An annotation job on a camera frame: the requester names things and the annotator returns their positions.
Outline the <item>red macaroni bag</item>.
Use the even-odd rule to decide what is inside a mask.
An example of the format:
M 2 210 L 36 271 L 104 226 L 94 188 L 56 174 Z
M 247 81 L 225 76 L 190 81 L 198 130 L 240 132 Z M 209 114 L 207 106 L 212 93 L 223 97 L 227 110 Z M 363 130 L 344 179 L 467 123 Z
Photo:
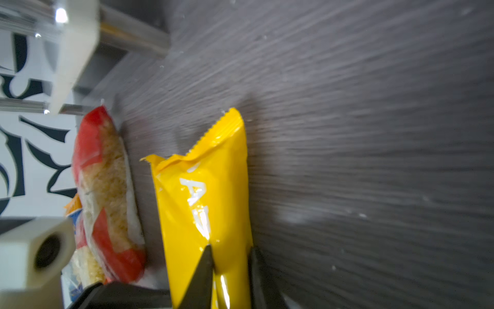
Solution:
M 81 120 L 72 171 L 87 249 L 104 277 L 122 283 L 139 281 L 146 263 L 144 234 L 126 148 L 103 106 Z

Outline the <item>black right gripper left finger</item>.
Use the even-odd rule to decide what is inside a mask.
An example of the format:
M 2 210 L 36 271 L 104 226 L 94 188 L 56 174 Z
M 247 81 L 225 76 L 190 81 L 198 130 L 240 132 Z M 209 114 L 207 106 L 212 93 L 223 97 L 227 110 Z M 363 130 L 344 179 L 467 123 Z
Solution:
M 213 270 L 212 248 L 207 245 L 199 259 L 179 309 L 211 309 Z

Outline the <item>yellow spaghetti bag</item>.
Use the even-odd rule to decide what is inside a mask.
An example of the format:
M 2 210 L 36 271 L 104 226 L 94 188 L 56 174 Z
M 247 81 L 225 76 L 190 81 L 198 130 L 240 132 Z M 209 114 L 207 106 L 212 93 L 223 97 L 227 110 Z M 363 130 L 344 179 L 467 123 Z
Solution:
M 198 286 L 210 308 L 250 308 L 248 149 L 243 118 L 226 112 L 186 155 L 146 157 L 154 182 L 174 308 L 206 252 L 212 278 Z

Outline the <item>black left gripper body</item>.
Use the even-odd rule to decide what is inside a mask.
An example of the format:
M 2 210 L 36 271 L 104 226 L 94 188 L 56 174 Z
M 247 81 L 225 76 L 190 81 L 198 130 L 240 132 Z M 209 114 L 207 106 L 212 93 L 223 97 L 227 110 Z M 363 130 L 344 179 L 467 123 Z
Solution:
M 70 309 L 172 308 L 170 292 L 125 283 L 95 283 L 87 287 Z

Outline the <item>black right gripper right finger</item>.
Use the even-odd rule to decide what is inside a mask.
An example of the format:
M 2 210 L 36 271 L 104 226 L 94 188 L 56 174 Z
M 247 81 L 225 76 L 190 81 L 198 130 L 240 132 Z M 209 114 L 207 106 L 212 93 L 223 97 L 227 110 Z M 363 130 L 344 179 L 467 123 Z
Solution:
M 289 309 L 258 247 L 250 251 L 249 278 L 252 308 Z

